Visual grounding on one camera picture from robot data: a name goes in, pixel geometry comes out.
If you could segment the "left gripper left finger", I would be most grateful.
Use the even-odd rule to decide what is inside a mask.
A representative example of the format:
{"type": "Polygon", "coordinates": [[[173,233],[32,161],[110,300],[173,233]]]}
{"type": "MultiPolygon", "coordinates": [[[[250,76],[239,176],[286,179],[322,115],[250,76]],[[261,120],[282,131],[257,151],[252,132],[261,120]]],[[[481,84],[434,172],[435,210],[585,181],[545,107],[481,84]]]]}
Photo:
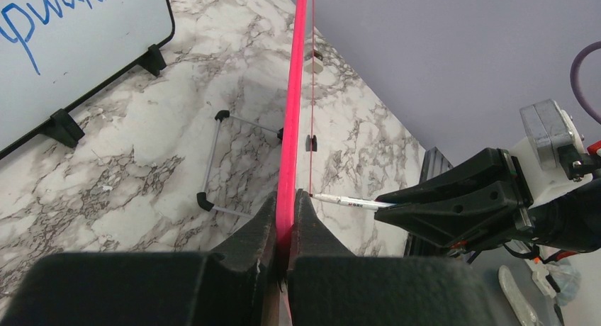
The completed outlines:
{"type": "Polygon", "coordinates": [[[24,276],[2,325],[264,325],[273,296],[276,194],[207,252],[65,252],[24,276]]]}

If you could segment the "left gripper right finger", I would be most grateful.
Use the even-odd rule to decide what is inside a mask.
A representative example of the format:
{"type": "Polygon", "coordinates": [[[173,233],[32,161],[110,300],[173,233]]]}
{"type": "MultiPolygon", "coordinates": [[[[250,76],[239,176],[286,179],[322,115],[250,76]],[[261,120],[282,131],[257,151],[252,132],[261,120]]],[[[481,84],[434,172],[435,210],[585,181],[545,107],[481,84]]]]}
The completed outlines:
{"type": "Polygon", "coordinates": [[[443,257],[360,257],[298,191],[287,273],[294,325],[494,325],[483,282],[443,257]]]}

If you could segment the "pink framed whiteboard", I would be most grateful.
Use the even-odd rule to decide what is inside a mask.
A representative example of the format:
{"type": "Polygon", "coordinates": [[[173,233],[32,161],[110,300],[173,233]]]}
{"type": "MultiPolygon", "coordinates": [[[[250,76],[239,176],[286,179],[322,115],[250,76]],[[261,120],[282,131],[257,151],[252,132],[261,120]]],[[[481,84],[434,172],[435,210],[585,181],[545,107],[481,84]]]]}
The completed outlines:
{"type": "Polygon", "coordinates": [[[296,0],[281,168],[276,192],[236,233],[208,253],[195,325],[262,325],[279,320],[279,290],[288,283],[296,245],[296,189],[305,34],[313,0],[296,0]]]}

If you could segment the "white whiteboard marker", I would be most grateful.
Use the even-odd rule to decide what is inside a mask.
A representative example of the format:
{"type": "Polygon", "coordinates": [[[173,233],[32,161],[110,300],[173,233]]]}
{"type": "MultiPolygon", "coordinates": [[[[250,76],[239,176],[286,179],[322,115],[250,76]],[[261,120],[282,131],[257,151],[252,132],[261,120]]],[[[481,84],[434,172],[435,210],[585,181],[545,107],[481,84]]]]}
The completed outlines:
{"type": "Polygon", "coordinates": [[[310,193],[309,197],[325,203],[332,203],[339,206],[361,208],[364,210],[377,211],[382,208],[394,206],[394,203],[384,203],[378,201],[370,201],[362,198],[352,198],[347,196],[336,196],[323,193],[310,193]]]}

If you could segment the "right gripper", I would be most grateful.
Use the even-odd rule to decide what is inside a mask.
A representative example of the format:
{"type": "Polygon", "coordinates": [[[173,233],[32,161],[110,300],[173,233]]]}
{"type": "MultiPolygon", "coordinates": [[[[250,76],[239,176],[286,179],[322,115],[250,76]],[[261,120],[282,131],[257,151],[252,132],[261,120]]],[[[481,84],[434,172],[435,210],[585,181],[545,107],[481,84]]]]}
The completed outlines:
{"type": "Polygon", "coordinates": [[[590,183],[534,208],[517,158],[487,147],[421,184],[381,194],[378,202],[399,205],[374,218],[447,249],[483,251],[518,240],[594,252],[600,248],[600,157],[585,153],[585,161],[590,183]]]}

